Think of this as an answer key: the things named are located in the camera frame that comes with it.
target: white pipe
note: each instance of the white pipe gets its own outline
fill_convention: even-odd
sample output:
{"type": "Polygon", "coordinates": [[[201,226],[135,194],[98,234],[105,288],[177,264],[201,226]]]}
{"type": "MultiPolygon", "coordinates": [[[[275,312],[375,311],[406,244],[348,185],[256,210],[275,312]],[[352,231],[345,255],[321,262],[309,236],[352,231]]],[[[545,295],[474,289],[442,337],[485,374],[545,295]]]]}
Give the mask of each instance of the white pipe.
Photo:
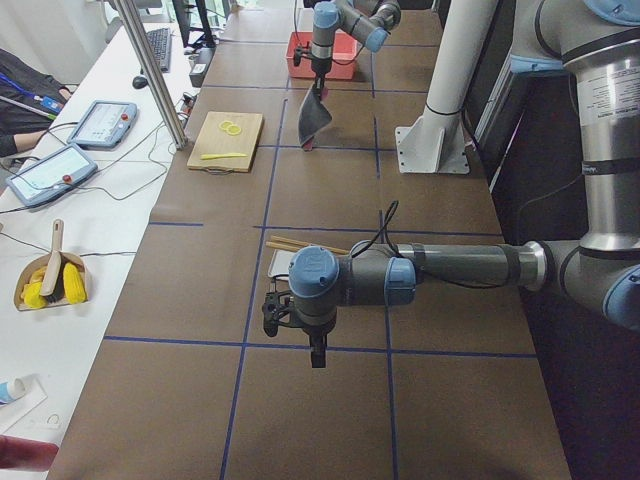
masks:
{"type": "Polygon", "coordinates": [[[397,127],[403,173],[468,173],[460,114],[498,0],[452,0],[422,116],[397,127]]]}

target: red plastic basket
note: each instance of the red plastic basket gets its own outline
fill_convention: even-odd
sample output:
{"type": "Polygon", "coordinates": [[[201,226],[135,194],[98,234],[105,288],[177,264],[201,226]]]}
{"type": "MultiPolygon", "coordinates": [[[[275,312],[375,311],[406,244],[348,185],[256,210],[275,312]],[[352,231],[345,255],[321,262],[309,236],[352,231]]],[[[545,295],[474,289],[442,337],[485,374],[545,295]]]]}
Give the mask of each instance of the red plastic basket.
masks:
{"type": "MultiPolygon", "coordinates": [[[[295,32],[289,38],[289,46],[287,47],[287,66],[289,67],[289,75],[293,78],[314,78],[315,73],[311,70],[311,60],[303,58],[299,66],[293,65],[293,53],[298,46],[298,39],[302,46],[306,47],[307,43],[311,43],[311,32],[295,32]]],[[[340,63],[347,63],[353,60],[358,53],[358,42],[343,32],[336,32],[335,42],[333,44],[333,59],[340,63]]],[[[334,80],[351,80],[356,71],[356,62],[348,65],[340,65],[333,62],[331,71],[327,74],[328,79],[334,80]]]]}

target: computer mouse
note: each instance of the computer mouse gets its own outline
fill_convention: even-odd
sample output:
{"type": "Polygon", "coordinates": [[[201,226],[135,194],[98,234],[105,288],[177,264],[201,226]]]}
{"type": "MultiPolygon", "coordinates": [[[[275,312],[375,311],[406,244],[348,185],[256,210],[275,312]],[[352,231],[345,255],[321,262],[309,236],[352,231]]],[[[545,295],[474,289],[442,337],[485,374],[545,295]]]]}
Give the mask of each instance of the computer mouse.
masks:
{"type": "Polygon", "coordinates": [[[131,82],[131,85],[133,85],[133,88],[135,88],[136,90],[140,90],[141,88],[149,85],[149,80],[147,80],[147,77],[145,77],[144,75],[136,75],[135,77],[133,77],[133,82],[131,82]]]}

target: wooden cutting board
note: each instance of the wooden cutting board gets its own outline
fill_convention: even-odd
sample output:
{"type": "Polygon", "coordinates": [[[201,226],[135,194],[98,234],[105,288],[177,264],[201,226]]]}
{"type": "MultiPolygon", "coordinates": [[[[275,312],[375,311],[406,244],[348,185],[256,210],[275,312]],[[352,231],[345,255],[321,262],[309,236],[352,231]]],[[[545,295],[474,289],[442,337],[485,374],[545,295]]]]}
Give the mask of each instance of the wooden cutting board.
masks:
{"type": "Polygon", "coordinates": [[[253,164],[262,130],[261,113],[209,112],[187,162],[194,170],[207,168],[248,172],[253,164]],[[238,135],[230,135],[222,127],[230,122],[240,127],[238,135]],[[246,157],[202,160],[203,154],[244,153],[246,157]]]}

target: yellow ring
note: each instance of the yellow ring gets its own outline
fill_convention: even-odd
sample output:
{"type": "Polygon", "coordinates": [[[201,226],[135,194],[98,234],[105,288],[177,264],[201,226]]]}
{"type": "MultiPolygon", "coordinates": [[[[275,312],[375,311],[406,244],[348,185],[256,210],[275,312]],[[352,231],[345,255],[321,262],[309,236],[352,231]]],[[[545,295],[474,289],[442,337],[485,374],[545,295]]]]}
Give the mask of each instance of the yellow ring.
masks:
{"type": "Polygon", "coordinates": [[[220,130],[222,130],[223,132],[226,132],[231,125],[233,125],[233,122],[231,120],[225,120],[219,125],[219,127],[220,127],[220,130]]]}
{"type": "Polygon", "coordinates": [[[242,133],[242,128],[240,128],[240,125],[236,125],[234,123],[233,125],[229,125],[227,127],[227,133],[229,135],[240,135],[240,133],[242,133]]]}

